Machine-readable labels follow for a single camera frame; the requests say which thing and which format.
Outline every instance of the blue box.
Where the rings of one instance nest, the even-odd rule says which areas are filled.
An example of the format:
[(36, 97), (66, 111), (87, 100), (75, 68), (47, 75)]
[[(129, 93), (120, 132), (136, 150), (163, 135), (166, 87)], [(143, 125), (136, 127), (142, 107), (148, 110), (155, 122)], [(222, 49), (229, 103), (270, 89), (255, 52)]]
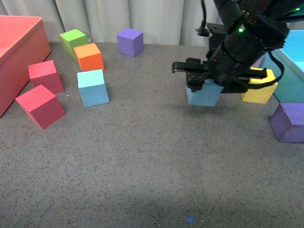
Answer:
[(77, 73), (78, 88), (85, 107), (109, 102), (102, 70)]
[[(281, 103), (304, 103), (304, 30), (290, 31), (284, 48), (273, 51), (273, 56), (284, 64), (283, 78), (274, 92)], [(272, 69), (275, 76), (280, 69), (266, 54), (260, 68)]]
[(188, 103), (190, 105), (215, 106), (223, 88), (215, 84), (211, 79), (205, 80), (203, 89), (194, 93), (187, 87)]

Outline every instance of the floor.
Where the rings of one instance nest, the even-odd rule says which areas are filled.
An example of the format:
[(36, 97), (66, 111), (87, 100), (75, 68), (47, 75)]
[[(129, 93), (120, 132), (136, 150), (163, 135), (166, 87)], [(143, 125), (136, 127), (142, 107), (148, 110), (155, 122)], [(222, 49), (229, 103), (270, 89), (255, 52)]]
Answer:
[(274, 137), (274, 96), (192, 106), (171, 64), (205, 48), (97, 45), (109, 103), (84, 107), (78, 62), (52, 43), (66, 115), (42, 130), (14, 102), (0, 118), (1, 228), (304, 227), (304, 144)]

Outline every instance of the red cube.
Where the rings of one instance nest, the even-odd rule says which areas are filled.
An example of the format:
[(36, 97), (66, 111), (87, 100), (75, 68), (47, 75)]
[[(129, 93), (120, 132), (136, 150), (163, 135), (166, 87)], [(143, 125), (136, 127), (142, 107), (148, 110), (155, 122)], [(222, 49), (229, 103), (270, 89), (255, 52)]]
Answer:
[(66, 114), (55, 94), (39, 85), (16, 98), (26, 114), (45, 129)]
[(34, 87), (43, 85), (54, 94), (65, 90), (53, 60), (29, 65), (28, 72)]

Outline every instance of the red box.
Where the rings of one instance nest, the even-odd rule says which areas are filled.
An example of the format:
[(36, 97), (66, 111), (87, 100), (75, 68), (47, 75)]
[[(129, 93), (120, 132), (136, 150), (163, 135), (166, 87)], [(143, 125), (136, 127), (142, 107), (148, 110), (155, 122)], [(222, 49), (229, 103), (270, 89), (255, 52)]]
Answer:
[(43, 85), (54, 94), (65, 90), (53, 60), (29, 65), (28, 72), (34, 87)]
[(29, 81), (28, 65), (51, 47), (40, 17), (0, 16), (0, 117)]
[(66, 114), (55, 94), (39, 85), (16, 98), (26, 114), (45, 129)]

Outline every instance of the foam cube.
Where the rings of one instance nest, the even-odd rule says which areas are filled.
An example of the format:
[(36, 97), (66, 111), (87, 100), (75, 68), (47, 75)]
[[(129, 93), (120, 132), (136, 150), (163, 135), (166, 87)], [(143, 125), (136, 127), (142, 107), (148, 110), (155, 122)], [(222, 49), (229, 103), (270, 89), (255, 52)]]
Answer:
[(65, 90), (53, 60), (29, 65), (28, 72), (34, 87), (43, 85), (54, 94)]
[(79, 31), (78, 29), (74, 29), (60, 34), (60, 39), (66, 53), (68, 53), (72, 58), (75, 59), (76, 54), (74, 48), (88, 44), (85, 33)]
[(188, 103), (190, 105), (215, 106), (223, 88), (215, 84), (211, 79), (205, 80), (203, 89), (194, 93), (187, 87)]
[(0, 117), (29, 82), (28, 65), (44, 61), (51, 47), (41, 17), (0, 15)]
[(95, 43), (74, 48), (82, 71), (105, 70), (103, 56)]
[(136, 57), (143, 51), (143, 32), (126, 28), (117, 34), (119, 53)]
[[(263, 79), (250, 79), (250, 83), (252, 84), (260, 84), (265, 82), (270, 82), (275, 80), (275, 75), (272, 70), (267, 69), (267, 77)], [(249, 89), (247, 92), (241, 94), (242, 101), (252, 102), (252, 103), (259, 103), (259, 104), (266, 104), (270, 99), (271, 95), (274, 93), (278, 83), (274, 83), (271, 86), (262, 88), (262, 89)]]
[(280, 103), (270, 125), (278, 141), (304, 143), (304, 103)]
[(78, 88), (85, 107), (109, 102), (102, 70), (77, 73)]
[(42, 129), (66, 114), (56, 95), (43, 85), (16, 97), (16, 101)]

